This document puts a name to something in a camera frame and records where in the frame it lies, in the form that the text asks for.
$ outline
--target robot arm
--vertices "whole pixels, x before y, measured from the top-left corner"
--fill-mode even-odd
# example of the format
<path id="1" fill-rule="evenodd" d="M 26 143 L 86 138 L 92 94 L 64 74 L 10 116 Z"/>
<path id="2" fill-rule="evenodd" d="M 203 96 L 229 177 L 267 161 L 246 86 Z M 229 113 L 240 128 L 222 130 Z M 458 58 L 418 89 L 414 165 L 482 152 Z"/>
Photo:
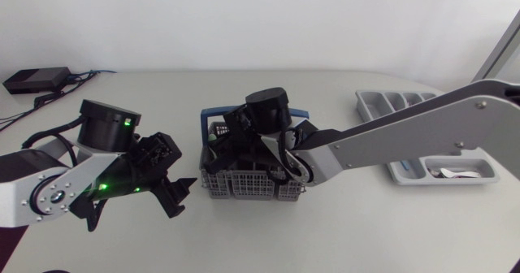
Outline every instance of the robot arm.
<path id="1" fill-rule="evenodd" d="M 134 129 L 141 115 L 100 102 L 85 100 L 80 112 L 79 119 L 39 132 L 23 147 L 42 137 L 56 139 L 0 157 L 0 227 L 48 221 L 71 211 L 93 231 L 109 198 L 144 191 L 157 197 L 170 218 L 184 210 L 179 204 L 195 179 L 171 183 L 167 178 L 167 169 L 181 156 L 168 135 L 139 140 Z M 77 142 L 59 135 L 79 124 Z M 73 167 L 59 161 L 67 151 Z"/>
<path id="2" fill-rule="evenodd" d="M 503 132 L 505 124 L 520 121 L 519 102 L 519 85 L 484 80 L 343 132 L 319 131 L 306 120 L 293 125 L 285 92 L 267 89 L 249 95 L 224 116 L 229 134 L 210 147 L 226 155 L 228 163 L 270 162 L 314 186 L 345 169 L 475 149 L 494 132 Z M 514 145 L 520 132 L 517 125 L 508 128 L 508 144 Z M 222 158 L 217 156 L 206 170 L 225 166 Z"/>

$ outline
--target blue basket handle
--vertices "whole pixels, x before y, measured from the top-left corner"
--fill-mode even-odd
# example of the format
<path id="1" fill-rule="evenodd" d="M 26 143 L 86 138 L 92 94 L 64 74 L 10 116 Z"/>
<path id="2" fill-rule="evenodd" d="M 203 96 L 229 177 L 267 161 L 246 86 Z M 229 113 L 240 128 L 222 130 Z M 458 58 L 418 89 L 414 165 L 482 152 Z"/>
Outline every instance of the blue basket handle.
<path id="1" fill-rule="evenodd" d="M 208 118 L 212 116 L 225 115 L 228 112 L 234 110 L 236 106 L 220 106 L 204 109 L 201 111 L 201 133 L 202 133 L 202 145 L 208 144 Z M 307 110 L 297 110 L 289 108 L 289 114 L 299 118 L 309 118 L 309 112 Z"/>

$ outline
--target table surface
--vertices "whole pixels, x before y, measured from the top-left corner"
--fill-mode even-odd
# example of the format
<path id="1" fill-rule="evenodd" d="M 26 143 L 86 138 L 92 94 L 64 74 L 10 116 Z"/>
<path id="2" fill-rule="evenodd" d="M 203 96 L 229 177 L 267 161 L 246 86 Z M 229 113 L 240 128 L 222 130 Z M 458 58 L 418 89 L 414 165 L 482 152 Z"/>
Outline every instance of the table surface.
<path id="1" fill-rule="evenodd" d="M 186 210 L 169 219 L 151 193 L 138 193 L 110 199 L 95 232 L 72 214 L 32 225 L 5 272 L 502 272 L 517 262 L 520 181 L 494 160 L 496 184 L 399 186 L 378 165 L 344 171 L 296 202 L 211 199 L 197 168 L 201 109 L 276 86 L 318 128 L 339 130 L 362 122 L 356 90 L 436 91 L 351 71 L 101 74 L 1 132 L 0 154 L 72 121 L 83 99 L 123 107 L 142 114 L 141 135 L 165 132 L 182 150 L 170 179 L 199 178 Z M 36 96 L 0 89 L 0 117 L 26 111 Z"/>

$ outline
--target plastic organizer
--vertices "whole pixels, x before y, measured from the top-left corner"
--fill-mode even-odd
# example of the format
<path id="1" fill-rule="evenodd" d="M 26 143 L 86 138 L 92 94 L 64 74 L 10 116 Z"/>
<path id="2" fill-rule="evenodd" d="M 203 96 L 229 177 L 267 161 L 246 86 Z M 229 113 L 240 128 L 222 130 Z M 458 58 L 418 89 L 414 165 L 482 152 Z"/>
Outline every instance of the plastic organizer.
<path id="1" fill-rule="evenodd" d="M 202 127 L 202 152 L 200 160 L 200 170 L 202 187 L 208 190 L 213 199 L 228 199 L 234 197 L 239 200 L 271 200 L 294 202 L 300 194 L 306 191 L 305 185 L 295 180 L 290 180 L 287 184 L 281 185 L 269 179 L 265 167 L 251 162 L 236 162 L 227 170 L 222 170 L 216 174 L 210 174 L 204 169 L 204 163 L 213 159 L 211 150 L 207 147 L 208 134 L 220 136 L 228 131 L 224 122 L 213 122 L 207 127 L 207 117 L 222 115 L 230 111 L 232 106 L 206 109 L 201 113 Z M 290 110 L 293 116 L 308 117 L 306 111 Z M 273 177 L 284 179 L 284 171 L 280 169 L 270 170 Z"/>
<path id="2" fill-rule="evenodd" d="M 434 98 L 436 94 L 358 90 L 356 96 L 357 111 L 363 121 L 368 122 Z M 391 162 L 387 167 L 398 184 L 487 184 L 500 179 L 489 164 L 488 155 L 480 148 Z M 440 168 L 450 171 L 476 171 L 480 177 L 446 178 L 436 174 Z"/>

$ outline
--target black box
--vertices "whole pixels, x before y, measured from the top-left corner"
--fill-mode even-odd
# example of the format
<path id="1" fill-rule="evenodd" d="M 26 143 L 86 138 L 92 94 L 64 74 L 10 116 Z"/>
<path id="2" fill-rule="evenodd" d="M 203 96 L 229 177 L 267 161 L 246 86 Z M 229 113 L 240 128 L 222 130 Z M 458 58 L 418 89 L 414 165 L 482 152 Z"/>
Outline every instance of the black box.
<path id="1" fill-rule="evenodd" d="M 56 92 L 66 85 L 69 75 L 71 72 L 68 67 L 20 70 L 3 82 L 3 85 L 10 94 Z"/>

